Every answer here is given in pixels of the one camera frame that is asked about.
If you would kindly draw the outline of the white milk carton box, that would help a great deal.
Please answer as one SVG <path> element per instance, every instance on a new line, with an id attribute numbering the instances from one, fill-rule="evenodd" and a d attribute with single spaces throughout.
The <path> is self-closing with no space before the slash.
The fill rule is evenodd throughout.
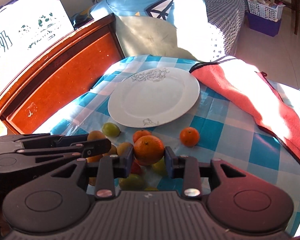
<path id="1" fill-rule="evenodd" d="M 18 0 L 0 9 L 0 94 L 73 29 L 60 0 Z"/>

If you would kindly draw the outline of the brown round fruit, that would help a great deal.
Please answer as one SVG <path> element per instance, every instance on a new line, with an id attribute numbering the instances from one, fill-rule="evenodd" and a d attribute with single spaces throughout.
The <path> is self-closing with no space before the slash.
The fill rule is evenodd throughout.
<path id="1" fill-rule="evenodd" d="M 91 131 L 87 136 L 87 141 L 106 139 L 106 136 L 100 131 Z"/>
<path id="2" fill-rule="evenodd" d="M 124 154 L 125 150 L 127 148 L 132 147 L 133 145 L 130 142 L 123 142 L 121 144 L 119 144 L 119 146 L 117 147 L 117 155 L 121 156 Z"/>

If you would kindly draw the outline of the blue grey shark cushion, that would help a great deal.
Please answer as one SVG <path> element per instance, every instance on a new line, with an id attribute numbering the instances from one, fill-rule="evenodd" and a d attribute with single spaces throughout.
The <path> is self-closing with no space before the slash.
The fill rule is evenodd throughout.
<path id="1" fill-rule="evenodd" d="M 115 16 L 126 56 L 149 54 L 212 62 L 227 54 L 222 31 L 209 23 L 205 0 L 93 0 L 87 15 Z"/>

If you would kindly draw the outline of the green jujube fruit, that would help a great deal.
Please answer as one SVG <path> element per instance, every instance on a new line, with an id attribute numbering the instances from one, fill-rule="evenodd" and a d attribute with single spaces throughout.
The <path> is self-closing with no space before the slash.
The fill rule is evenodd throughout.
<path id="1" fill-rule="evenodd" d="M 102 133 L 107 137 L 118 137 L 121 133 L 119 127 L 112 123 L 112 122 L 106 122 L 102 126 Z"/>

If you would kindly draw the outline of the green fruit bottom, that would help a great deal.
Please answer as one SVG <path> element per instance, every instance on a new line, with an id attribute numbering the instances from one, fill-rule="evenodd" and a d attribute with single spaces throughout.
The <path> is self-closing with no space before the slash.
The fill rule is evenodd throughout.
<path id="1" fill-rule="evenodd" d="M 119 178 L 119 186 L 121 190 L 133 191 L 143 190 L 146 183 L 142 176 L 130 174 L 127 178 Z"/>

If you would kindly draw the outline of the coral red towel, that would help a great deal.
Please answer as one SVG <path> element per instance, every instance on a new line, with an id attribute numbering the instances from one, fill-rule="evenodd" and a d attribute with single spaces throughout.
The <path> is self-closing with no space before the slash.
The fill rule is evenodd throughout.
<path id="1" fill-rule="evenodd" d="M 250 114 L 258 128 L 275 137 L 300 164 L 300 118 L 284 103 L 265 74 L 232 56 L 199 62 L 190 73 Z"/>

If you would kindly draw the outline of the white floral plate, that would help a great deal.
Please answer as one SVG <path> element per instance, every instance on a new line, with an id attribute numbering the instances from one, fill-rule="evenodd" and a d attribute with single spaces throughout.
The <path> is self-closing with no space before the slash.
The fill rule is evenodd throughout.
<path id="1" fill-rule="evenodd" d="M 181 117 L 196 103 L 198 80 L 172 67 L 144 70 L 119 83 L 108 101 L 117 123 L 132 128 L 156 127 Z"/>

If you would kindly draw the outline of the white plastic basket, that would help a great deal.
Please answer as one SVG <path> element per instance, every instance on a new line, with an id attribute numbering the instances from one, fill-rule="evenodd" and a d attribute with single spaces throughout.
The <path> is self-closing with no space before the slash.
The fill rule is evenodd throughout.
<path id="1" fill-rule="evenodd" d="M 282 3 L 266 5 L 258 0 L 247 0 L 247 3 L 251 14 L 273 22 L 281 20 L 283 8 L 285 7 Z"/>

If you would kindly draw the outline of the small orange tangerine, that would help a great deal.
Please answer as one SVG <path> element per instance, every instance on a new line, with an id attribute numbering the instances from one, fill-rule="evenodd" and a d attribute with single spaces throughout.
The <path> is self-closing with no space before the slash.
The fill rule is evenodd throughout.
<path id="1" fill-rule="evenodd" d="M 184 146 L 193 147 L 198 144 L 200 134 L 195 128 L 187 127 L 180 132 L 179 139 Z"/>

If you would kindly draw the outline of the red cherry tomato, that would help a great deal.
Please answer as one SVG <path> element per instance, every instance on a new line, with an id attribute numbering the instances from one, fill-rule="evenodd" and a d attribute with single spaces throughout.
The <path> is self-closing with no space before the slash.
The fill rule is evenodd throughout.
<path id="1" fill-rule="evenodd" d="M 136 174 L 138 176 L 141 176 L 143 174 L 143 170 L 140 167 L 139 164 L 137 164 L 135 161 L 132 163 L 131 169 L 130 169 L 131 174 Z"/>

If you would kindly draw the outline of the blue storage box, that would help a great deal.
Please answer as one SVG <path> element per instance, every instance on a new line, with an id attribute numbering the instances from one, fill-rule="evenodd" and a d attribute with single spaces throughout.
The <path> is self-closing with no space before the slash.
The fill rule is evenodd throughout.
<path id="1" fill-rule="evenodd" d="M 247 12 L 246 15 L 250 29 L 266 34 L 270 37 L 274 37 L 279 33 L 281 20 L 278 20 L 277 22 L 267 20 L 260 16 L 251 14 L 250 12 Z"/>

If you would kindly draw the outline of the blue checkered tablecloth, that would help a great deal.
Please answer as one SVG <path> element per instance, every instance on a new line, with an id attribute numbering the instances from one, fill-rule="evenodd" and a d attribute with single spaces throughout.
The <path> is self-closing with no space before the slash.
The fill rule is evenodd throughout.
<path id="1" fill-rule="evenodd" d="M 141 55 L 113 64 L 93 88 L 55 113 L 37 133 L 86 134 L 111 121 L 108 100 L 115 86 L 125 78 L 156 67 L 190 70 L 193 60 Z M 180 132 L 195 128 L 200 140 L 184 146 Z M 300 165 L 273 137 L 261 131 L 253 117 L 214 90 L 201 86 L 196 104 L 179 119 L 151 128 L 151 133 L 170 146 L 175 154 L 186 154 L 208 163 L 223 159 L 286 191 L 294 202 L 287 231 L 300 235 Z"/>

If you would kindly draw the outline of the large orange tangerine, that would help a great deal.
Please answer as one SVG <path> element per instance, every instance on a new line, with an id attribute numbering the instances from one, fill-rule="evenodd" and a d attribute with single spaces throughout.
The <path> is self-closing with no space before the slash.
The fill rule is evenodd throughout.
<path id="1" fill-rule="evenodd" d="M 139 164 L 152 165 L 164 156 L 164 143 L 153 135 L 140 137 L 134 144 L 134 155 Z"/>

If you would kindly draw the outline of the checkered sofa cover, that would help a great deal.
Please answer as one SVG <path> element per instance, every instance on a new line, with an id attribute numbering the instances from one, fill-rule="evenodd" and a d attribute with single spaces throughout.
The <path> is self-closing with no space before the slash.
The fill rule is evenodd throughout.
<path id="1" fill-rule="evenodd" d="M 226 55 L 234 56 L 237 49 L 247 3 L 245 0 L 204 0 L 211 30 L 208 61 L 216 61 Z"/>

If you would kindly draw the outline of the green yellow fruit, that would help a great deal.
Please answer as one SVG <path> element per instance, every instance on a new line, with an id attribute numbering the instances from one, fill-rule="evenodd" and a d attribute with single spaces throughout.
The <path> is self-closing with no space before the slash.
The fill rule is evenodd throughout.
<path id="1" fill-rule="evenodd" d="M 152 167 L 152 170 L 156 174 L 161 175 L 162 177 L 167 176 L 167 170 L 166 170 L 166 165 L 165 165 L 164 158 L 162 158 L 157 163 L 152 164 L 151 167 Z"/>

